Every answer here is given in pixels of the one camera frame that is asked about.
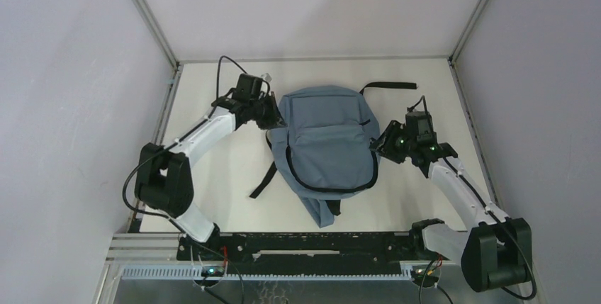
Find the blue student backpack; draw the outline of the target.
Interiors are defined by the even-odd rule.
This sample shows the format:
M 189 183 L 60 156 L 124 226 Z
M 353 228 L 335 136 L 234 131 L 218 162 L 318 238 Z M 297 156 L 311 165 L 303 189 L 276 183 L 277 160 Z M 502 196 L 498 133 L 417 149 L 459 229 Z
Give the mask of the blue student backpack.
M 381 130 L 364 92 L 329 85 L 284 95 L 279 111 L 286 126 L 267 131 L 274 160 L 250 198 L 280 174 L 323 228 L 340 215 L 342 200 L 372 188 L 380 158 L 369 146 Z

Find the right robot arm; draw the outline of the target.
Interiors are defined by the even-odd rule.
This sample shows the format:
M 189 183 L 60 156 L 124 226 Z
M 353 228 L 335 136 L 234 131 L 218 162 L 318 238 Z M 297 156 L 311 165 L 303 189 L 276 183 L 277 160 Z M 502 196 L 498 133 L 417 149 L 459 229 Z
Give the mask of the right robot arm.
M 537 294 L 532 268 L 532 230 L 523 218 L 511 218 L 494 202 L 487 201 L 465 170 L 455 149 L 438 142 L 432 117 L 413 111 L 405 122 L 393 120 L 370 145 L 371 151 L 397 164 L 409 159 L 448 199 L 465 226 L 451 229 L 443 220 L 414 223 L 410 251 L 420 259 L 438 253 L 460 265 L 475 292 L 531 283 Z

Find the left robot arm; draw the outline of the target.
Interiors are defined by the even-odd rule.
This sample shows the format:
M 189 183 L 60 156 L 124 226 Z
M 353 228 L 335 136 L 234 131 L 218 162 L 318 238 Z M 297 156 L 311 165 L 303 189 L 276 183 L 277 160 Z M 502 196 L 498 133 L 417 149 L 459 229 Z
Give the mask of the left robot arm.
M 221 240 L 218 226 L 194 203 L 192 169 L 216 143 L 253 121 L 261 130 L 283 128 L 271 77 L 242 73 L 235 87 L 217 97 L 209 110 L 169 145 L 148 143 L 129 179 L 135 180 L 136 199 L 151 208 L 151 215 L 166 218 L 195 240 L 194 250 L 204 259 L 217 257 Z

